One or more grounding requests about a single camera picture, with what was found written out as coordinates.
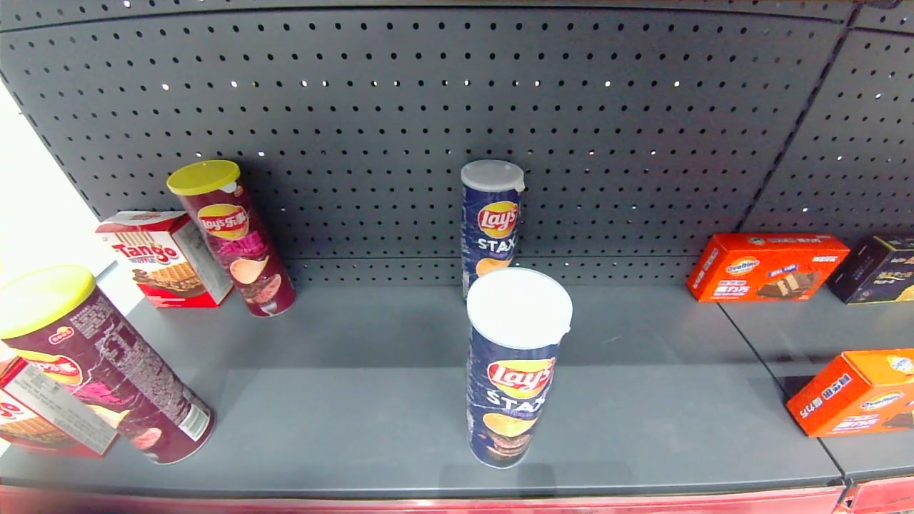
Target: maroon lay's can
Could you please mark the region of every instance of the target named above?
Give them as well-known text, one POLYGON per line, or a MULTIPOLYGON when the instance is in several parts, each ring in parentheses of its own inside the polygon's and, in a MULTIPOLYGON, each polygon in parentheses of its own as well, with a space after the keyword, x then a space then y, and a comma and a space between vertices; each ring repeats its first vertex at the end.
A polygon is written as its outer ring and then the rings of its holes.
POLYGON ((295 301, 295 289, 240 175, 231 161, 200 161, 175 171, 168 188, 203 231, 250 313, 276 316, 295 301))
POLYGON ((47 268, 0 289, 0 339, 158 464, 187 458, 213 431, 212 410, 85 268, 47 268))

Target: tango wafer box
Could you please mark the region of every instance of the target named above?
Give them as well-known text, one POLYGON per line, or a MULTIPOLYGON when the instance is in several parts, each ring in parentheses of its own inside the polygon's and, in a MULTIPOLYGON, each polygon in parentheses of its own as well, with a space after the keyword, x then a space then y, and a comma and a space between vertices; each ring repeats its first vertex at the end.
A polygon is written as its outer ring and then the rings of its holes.
POLYGON ((715 234, 688 288, 699 302, 808 300, 849 252, 828 234, 715 234))
POLYGON ((103 456, 117 432, 0 343, 0 437, 34 453, 103 456))
POLYGON ((810 437, 914 428, 914 348, 846 351, 787 402, 810 437))
POLYGON ((95 230, 156 307, 218 307, 231 280, 183 211, 127 210, 95 230))

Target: lay's stax can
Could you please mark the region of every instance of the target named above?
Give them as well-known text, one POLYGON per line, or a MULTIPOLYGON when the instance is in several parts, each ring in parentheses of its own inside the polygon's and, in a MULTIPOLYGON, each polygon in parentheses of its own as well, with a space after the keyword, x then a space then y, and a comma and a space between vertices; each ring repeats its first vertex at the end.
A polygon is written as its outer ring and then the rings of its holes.
POLYGON ((571 297, 540 272, 505 268, 473 283, 466 309, 473 325, 466 363, 470 449, 487 466, 515 466, 552 385, 571 297))
POLYGON ((506 268, 514 258, 524 170, 506 161, 473 161, 463 182, 463 297, 480 276, 506 268))

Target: orange box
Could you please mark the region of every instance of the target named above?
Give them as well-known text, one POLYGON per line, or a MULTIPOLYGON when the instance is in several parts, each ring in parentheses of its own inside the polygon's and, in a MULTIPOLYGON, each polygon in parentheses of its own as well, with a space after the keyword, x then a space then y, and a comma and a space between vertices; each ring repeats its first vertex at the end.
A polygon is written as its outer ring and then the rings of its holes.
POLYGON ((699 302, 808 300, 849 252, 828 234, 715 234, 688 288, 699 302))
POLYGON ((914 348, 846 351, 787 401, 810 437, 914 428, 914 348))

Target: ovaltine logo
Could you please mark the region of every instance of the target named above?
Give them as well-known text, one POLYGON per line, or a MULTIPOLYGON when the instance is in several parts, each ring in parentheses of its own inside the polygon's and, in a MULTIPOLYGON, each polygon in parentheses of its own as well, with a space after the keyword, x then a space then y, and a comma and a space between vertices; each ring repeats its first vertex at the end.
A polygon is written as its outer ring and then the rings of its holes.
POLYGON ((755 257, 742 257, 734 261, 730 266, 727 266, 727 273, 734 276, 744 275, 751 272, 759 264, 760 261, 755 257))
POLYGON ((876 398, 868 402, 864 402, 863 405, 860 405, 860 408, 864 411, 875 411, 889 405, 904 395, 905 394, 901 391, 892 391, 885 394, 880 394, 879 396, 876 396, 876 398))
POLYGON ((48 355, 40 351, 18 349, 19 357, 38 366, 50 378, 67 385, 79 385, 82 382, 82 369, 73 359, 65 355, 48 355))
POLYGON ((248 235, 248 212, 237 205, 215 203, 197 212, 200 225, 208 233, 234 241, 248 235))
POLYGON ((517 224, 517 212, 515 202, 490 203, 479 211, 479 228, 491 238, 506 238, 517 224))
POLYGON ((498 360, 489 364, 489 381, 514 398, 533 398, 552 380, 553 359, 498 360))
POLYGON ((48 337, 48 343, 59 345, 64 340, 73 337, 73 334, 76 334, 76 330, 73 330, 73 327, 60 327, 57 332, 48 337))

